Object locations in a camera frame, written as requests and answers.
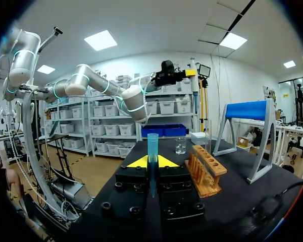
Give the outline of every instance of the wooden test tube rack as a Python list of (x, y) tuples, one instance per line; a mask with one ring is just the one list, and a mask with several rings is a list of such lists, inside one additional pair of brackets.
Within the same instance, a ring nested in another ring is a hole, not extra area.
[(195, 155), (190, 152), (189, 159), (185, 165), (191, 173), (195, 188), (200, 198), (209, 197), (218, 194), (222, 189), (218, 182), (220, 176), (227, 173), (227, 169), (220, 164), (212, 155), (210, 155), (202, 146), (194, 145)]

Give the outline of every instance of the metal frame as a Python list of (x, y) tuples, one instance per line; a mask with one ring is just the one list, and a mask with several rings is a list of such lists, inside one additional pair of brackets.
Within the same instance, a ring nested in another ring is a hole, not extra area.
[[(228, 154), (228, 153), (231, 153), (231, 152), (234, 152), (234, 151), (237, 150), (237, 148), (236, 148), (236, 137), (234, 135), (233, 125), (232, 125), (232, 118), (231, 117), (230, 118), (226, 117), (227, 105), (229, 105), (229, 104), (225, 105), (225, 108), (224, 108), (224, 111), (223, 111), (220, 131), (219, 131), (218, 139), (217, 139), (214, 151), (213, 151), (214, 156)], [(223, 130), (224, 130), (224, 126), (226, 124), (227, 119), (229, 120), (230, 126), (231, 126), (233, 148), (218, 151), (220, 141), (221, 141), (221, 138), (222, 138), (222, 134), (223, 134)], [(265, 149), (266, 149), (266, 144), (267, 144), (267, 141), (268, 141), (269, 134), (271, 134), (271, 149), (270, 149), (269, 161), (268, 161), (268, 164), (265, 167), (263, 167), (261, 170), (258, 171), (258, 169), (260, 167), (260, 164), (262, 162), (262, 159), (263, 159)], [(272, 168), (273, 159), (276, 158), (275, 155), (274, 155), (275, 140), (276, 140), (275, 136), (276, 136), (276, 120), (275, 120), (274, 103), (273, 103), (272, 99), (267, 99), (266, 100), (266, 112), (265, 112), (265, 123), (264, 123), (264, 129), (263, 129), (263, 137), (262, 137), (261, 145), (260, 145), (257, 157), (255, 159), (254, 165), (253, 165), (253, 167), (251, 169), (251, 172), (250, 172), (250, 174), (247, 178), (248, 183), (252, 184), (253, 182), (258, 180), (260, 177), (262, 177), (264, 174), (266, 174)]]

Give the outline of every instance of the blue cylinder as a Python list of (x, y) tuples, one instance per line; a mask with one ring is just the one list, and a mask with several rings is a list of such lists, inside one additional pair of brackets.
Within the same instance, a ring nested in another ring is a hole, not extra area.
[(150, 191), (154, 198), (156, 192), (156, 169), (158, 168), (158, 134), (148, 134), (148, 162), (150, 174)]

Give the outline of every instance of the white cable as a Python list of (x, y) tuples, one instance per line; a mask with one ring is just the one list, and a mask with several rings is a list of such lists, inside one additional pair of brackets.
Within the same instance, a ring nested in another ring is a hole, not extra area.
[(65, 216), (67, 216), (66, 215), (66, 210), (64, 209), (64, 205), (66, 204), (66, 203), (68, 203), (69, 204), (69, 206), (71, 206), (71, 208), (73, 209), (73, 211), (75, 212), (75, 214), (76, 214), (76, 216), (74, 217), (74, 218), (69, 218), (70, 220), (73, 220), (73, 219), (78, 219), (79, 217), (80, 217), (80, 215), (78, 214), (78, 212), (75, 210), (75, 208), (73, 207), (73, 205), (69, 202), (69, 201), (67, 201), (67, 200), (64, 200), (63, 202), (62, 202), (62, 205), (61, 205), (61, 210), (62, 210), (62, 213), (65, 215)]
[[(8, 102), (7, 102), (7, 105), (6, 105), (6, 112), (8, 112)], [(13, 154), (15, 157), (16, 156), (16, 153), (15, 153), (15, 149), (16, 149), (16, 146), (15, 146), (15, 143), (12, 142), (12, 137), (11, 137), (11, 125), (10, 125), (11, 122), (9, 122), (9, 125), (8, 125), (8, 134), (9, 134), (9, 139), (10, 139), (10, 143), (12, 145), (12, 150), (13, 150)], [(49, 204), (37, 191), (36, 189), (32, 186), (31, 182), (29, 181), (29, 177), (26, 175), (26, 171), (24, 170), (24, 167), (20, 164), (20, 159), (17, 158), (17, 165), (19, 166), (19, 169), (21, 170), (22, 174), (24, 175), (24, 177), (26, 178), (28, 184), (30, 185), (31, 189), (33, 189), (33, 191), (37, 194), (37, 196), (39, 196), (51, 209), (53, 209), (55, 212), (59, 213), (60, 215), (62, 215), (62, 218), (64, 217), (65, 219), (68, 219), (67, 216), (65, 216), (64, 214), (62, 214), (60, 211), (58, 211), (56, 208), (54, 208), (51, 204)]]

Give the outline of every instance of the blue roller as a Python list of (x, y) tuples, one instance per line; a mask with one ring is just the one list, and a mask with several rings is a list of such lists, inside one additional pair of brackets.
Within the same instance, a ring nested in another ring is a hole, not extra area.
[(226, 117), (249, 118), (265, 121), (266, 100), (232, 103), (227, 105)]

